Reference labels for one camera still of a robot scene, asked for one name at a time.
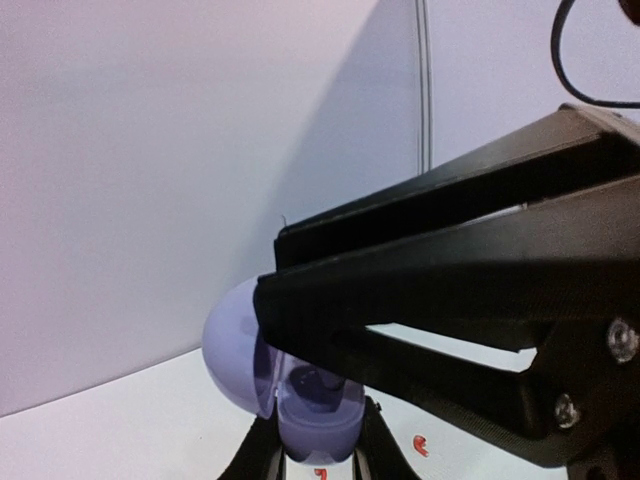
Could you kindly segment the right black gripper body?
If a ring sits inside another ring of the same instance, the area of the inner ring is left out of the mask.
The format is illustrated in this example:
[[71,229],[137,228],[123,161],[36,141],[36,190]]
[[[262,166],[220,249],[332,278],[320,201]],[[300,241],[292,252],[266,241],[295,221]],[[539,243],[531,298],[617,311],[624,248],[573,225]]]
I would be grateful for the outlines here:
[[550,451],[572,479],[639,476],[639,126],[564,104],[602,131],[607,177],[545,206],[556,318],[544,341]]

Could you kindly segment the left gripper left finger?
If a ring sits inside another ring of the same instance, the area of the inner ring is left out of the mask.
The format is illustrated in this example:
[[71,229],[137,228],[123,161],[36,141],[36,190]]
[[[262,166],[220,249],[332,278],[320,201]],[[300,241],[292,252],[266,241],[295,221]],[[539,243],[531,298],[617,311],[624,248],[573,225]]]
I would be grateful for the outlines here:
[[233,459],[218,480],[284,480],[285,451],[278,419],[257,416]]

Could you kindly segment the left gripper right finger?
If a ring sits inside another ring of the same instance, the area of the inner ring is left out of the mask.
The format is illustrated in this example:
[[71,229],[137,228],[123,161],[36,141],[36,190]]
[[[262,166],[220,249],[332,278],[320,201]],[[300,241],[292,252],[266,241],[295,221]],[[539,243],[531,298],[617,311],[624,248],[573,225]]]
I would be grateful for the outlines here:
[[355,480],[419,480],[371,397],[365,398],[362,428],[352,455]]

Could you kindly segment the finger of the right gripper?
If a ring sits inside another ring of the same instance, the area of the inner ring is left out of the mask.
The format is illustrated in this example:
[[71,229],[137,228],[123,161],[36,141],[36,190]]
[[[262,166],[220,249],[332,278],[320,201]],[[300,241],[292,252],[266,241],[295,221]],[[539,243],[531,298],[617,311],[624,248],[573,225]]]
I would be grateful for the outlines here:
[[283,228],[277,269],[455,226],[639,172],[639,124],[564,104],[422,175]]
[[639,464],[639,180],[258,282],[268,343],[543,467]]

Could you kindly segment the purple charging case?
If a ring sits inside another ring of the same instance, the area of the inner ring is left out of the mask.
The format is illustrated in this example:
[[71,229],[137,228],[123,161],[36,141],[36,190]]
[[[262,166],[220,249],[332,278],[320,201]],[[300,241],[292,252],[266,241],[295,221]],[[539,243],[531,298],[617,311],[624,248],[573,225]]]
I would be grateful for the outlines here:
[[364,386],[272,347],[253,306],[255,277],[231,289],[204,324],[202,354],[218,389],[233,404],[276,427],[292,460],[331,465],[355,450]]

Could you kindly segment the red earbud right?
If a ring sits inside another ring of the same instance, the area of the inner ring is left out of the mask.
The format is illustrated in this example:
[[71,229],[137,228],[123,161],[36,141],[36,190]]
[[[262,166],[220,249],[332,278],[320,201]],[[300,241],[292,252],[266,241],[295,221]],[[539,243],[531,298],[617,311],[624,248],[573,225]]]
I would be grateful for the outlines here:
[[427,449],[427,439],[422,435],[415,435],[413,437],[412,445],[414,450],[424,458],[429,457],[429,451]]

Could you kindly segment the red earbud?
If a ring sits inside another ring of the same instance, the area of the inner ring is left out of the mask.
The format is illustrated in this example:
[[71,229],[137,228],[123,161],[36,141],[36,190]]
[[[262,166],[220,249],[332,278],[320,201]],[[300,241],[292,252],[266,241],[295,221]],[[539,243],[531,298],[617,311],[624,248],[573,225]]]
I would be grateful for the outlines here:
[[427,449],[427,439],[422,435],[415,435],[413,437],[412,445],[414,450],[424,458],[429,457],[429,451]]
[[328,479],[328,472],[326,469],[324,468],[316,468],[314,470],[314,475],[319,479],[319,480],[327,480]]

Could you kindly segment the red earbud left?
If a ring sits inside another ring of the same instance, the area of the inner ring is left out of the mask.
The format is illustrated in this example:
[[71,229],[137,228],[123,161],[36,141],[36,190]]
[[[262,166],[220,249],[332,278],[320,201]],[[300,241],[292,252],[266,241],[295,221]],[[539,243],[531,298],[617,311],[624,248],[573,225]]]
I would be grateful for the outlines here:
[[316,468],[314,470],[314,475],[319,479],[319,480],[327,480],[328,479],[328,472],[326,469],[324,468]]

